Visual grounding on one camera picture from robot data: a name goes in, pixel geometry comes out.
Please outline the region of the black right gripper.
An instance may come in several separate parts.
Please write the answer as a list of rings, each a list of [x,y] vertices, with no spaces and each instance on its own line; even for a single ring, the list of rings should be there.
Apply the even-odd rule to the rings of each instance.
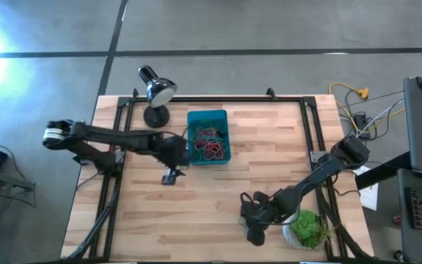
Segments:
[[[269,198],[267,194],[255,191],[254,202],[247,200],[241,202],[240,224],[248,228],[246,238],[254,246],[262,246],[267,227],[278,223],[278,207],[274,201],[268,202]]]

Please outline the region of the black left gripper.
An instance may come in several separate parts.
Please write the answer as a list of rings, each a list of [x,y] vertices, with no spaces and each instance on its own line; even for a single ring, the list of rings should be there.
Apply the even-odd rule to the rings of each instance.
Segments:
[[[158,160],[167,167],[189,166],[190,158],[187,150],[187,141],[181,136],[170,136],[159,140]],[[173,186],[179,176],[185,176],[177,168],[168,168],[162,176],[161,184]]]

